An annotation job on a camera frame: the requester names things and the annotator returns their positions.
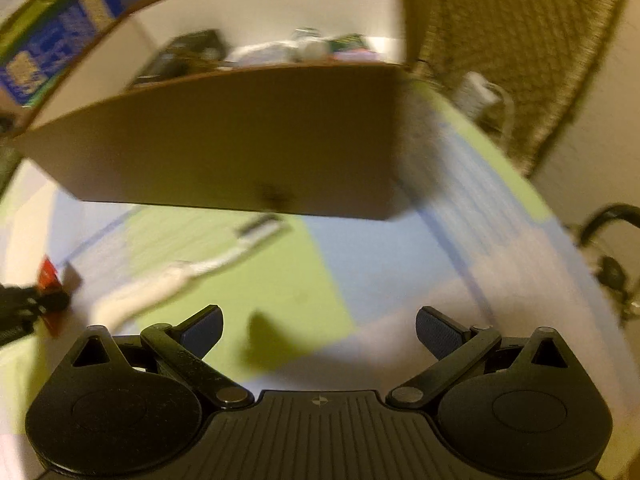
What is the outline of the white folding toothbrush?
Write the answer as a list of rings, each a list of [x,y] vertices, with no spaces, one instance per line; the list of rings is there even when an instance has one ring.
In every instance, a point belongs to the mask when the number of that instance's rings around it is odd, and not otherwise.
[[[262,214],[242,226],[234,244],[220,255],[201,261],[170,262],[113,290],[94,305],[89,324],[118,330],[130,318],[177,296],[201,276],[226,270],[240,262],[287,228],[281,216]]]

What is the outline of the blue milk carton box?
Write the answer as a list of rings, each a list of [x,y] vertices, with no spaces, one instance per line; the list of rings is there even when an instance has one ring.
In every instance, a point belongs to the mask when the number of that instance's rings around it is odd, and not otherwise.
[[[141,0],[1,0],[1,102],[37,103],[94,38]]]

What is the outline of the black shaver product box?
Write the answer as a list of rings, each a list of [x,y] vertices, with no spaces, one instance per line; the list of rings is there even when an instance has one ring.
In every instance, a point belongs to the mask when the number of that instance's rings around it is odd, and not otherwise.
[[[130,82],[130,88],[156,84],[224,66],[228,44],[218,29],[190,32],[165,44]]]

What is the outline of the red snack packet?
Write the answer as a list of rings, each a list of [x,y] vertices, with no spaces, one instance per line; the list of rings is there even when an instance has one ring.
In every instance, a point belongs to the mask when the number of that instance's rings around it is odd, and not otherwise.
[[[48,257],[44,257],[40,264],[37,287],[40,292],[41,318],[49,334],[56,338],[60,336],[70,296],[66,294],[58,278],[58,271]]]

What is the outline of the quilted tan chair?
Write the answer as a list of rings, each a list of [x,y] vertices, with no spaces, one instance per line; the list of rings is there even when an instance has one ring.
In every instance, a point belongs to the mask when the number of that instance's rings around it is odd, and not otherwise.
[[[416,76],[453,92],[469,72],[508,92],[503,151],[523,176],[586,88],[623,0],[433,0]]]

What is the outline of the purple cream tube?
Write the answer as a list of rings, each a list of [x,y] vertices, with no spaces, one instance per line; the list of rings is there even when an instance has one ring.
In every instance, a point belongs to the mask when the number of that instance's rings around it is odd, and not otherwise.
[[[378,62],[380,56],[368,49],[341,50],[332,53],[332,58],[337,62],[370,63]]]

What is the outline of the brown cardboard storage box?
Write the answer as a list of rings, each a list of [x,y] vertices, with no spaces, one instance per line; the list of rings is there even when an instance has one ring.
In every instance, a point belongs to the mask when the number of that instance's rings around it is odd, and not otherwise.
[[[13,145],[80,200],[385,219],[394,210],[402,0],[149,0],[73,62]],[[382,62],[212,70],[142,88],[175,36],[233,47],[360,32]]]

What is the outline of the green lip salve jar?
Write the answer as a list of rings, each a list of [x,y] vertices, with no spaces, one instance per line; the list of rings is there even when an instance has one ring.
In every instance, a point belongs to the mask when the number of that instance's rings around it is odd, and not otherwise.
[[[325,61],[331,55],[328,40],[317,29],[298,28],[292,35],[292,55],[296,61],[316,62]]]

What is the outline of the black metal chair frame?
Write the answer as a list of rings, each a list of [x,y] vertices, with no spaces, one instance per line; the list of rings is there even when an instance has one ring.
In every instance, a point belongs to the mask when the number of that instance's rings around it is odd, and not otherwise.
[[[631,277],[602,238],[602,233],[616,224],[626,224],[638,231],[639,208],[625,203],[608,204],[585,223],[569,226],[568,232],[616,314],[618,326],[625,328],[639,319],[639,278]]]

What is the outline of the green lip salve card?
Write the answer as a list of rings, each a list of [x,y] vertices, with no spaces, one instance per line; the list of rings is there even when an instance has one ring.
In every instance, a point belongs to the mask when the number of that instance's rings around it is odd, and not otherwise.
[[[334,37],[330,40],[333,52],[367,51],[370,49],[367,41],[359,34],[350,34]]]

